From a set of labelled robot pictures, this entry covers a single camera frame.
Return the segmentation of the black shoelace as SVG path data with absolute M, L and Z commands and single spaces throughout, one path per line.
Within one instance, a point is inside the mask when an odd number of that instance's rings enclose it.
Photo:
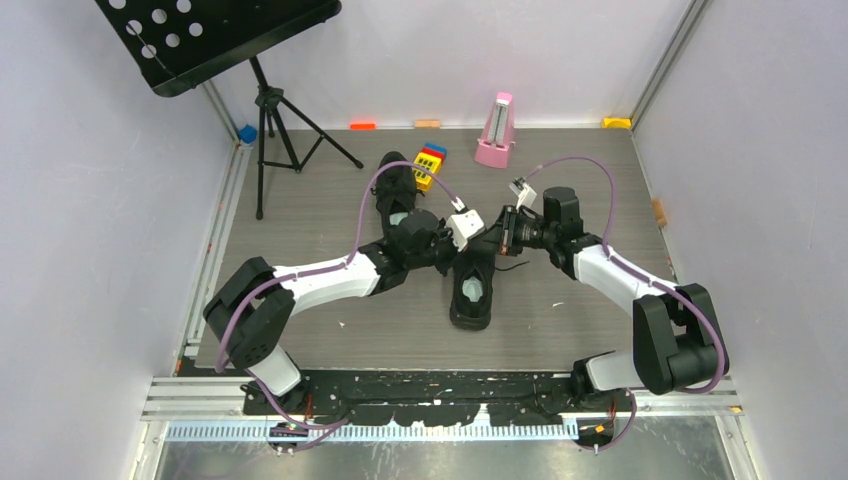
M 514 270 L 516 268 L 522 267 L 524 265 L 527 265 L 528 263 L 530 263 L 530 262 L 529 261 L 523 261 L 523 262 L 519 262 L 519 263 L 510 265 L 508 267 L 498 267 L 498 266 L 496 266 L 495 270 L 498 271 L 498 272 L 508 272 L 508 271 Z

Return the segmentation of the black shoe with laces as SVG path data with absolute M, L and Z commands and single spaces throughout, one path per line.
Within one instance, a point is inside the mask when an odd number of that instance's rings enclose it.
M 452 271 L 452 325 L 468 331 L 486 329 L 491 321 L 495 255 L 472 253 L 469 245 L 455 259 Z

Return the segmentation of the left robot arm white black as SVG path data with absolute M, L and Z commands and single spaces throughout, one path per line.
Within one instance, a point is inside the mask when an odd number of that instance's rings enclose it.
M 219 341 L 217 369 L 233 365 L 263 383 L 280 412 L 298 412 L 307 398 L 302 374 L 280 346 L 289 319 L 305 310 L 346 298 L 391 290 L 417 269 L 446 272 L 467 243 L 464 226 L 479 230 L 465 214 L 438 219 L 414 210 L 388 236 L 340 257 L 302 266 L 271 266 L 263 257 L 245 261 L 203 309 Z

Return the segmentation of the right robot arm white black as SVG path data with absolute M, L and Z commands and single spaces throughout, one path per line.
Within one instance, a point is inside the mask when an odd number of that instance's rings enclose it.
M 584 228 L 574 189 L 551 187 L 543 209 L 505 206 L 493 225 L 469 240 L 473 259 L 543 250 L 567 277 L 603 294 L 632 321 L 631 347 L 575 362 L 571 397 L 596 410 L 611 390 L 645 388 L 701 394 L 728 373 L 730 360 L 708 290 L 658 278 L 619 255 L 604 238 Z

